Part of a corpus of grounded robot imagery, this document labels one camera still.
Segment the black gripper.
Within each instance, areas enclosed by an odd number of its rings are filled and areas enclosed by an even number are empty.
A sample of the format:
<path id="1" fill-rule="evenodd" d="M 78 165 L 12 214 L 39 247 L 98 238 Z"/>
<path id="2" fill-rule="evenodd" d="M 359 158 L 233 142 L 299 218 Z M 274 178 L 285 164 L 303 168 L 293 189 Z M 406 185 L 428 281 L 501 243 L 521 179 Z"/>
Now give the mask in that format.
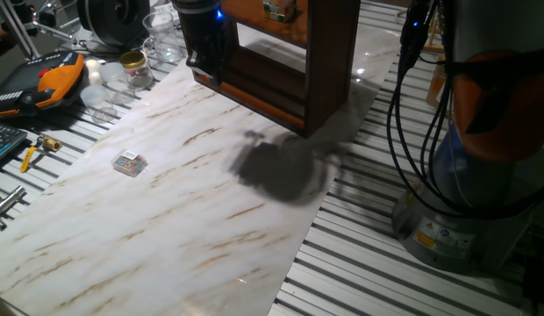
<path id="1" fill-rule="evenodd" d="M 185 39 L 190 43 L 186 65 L 210 79 L 211 85 L 222 83 L 225 56 L 225 14 L 220 0 L 173 0 Z"/>

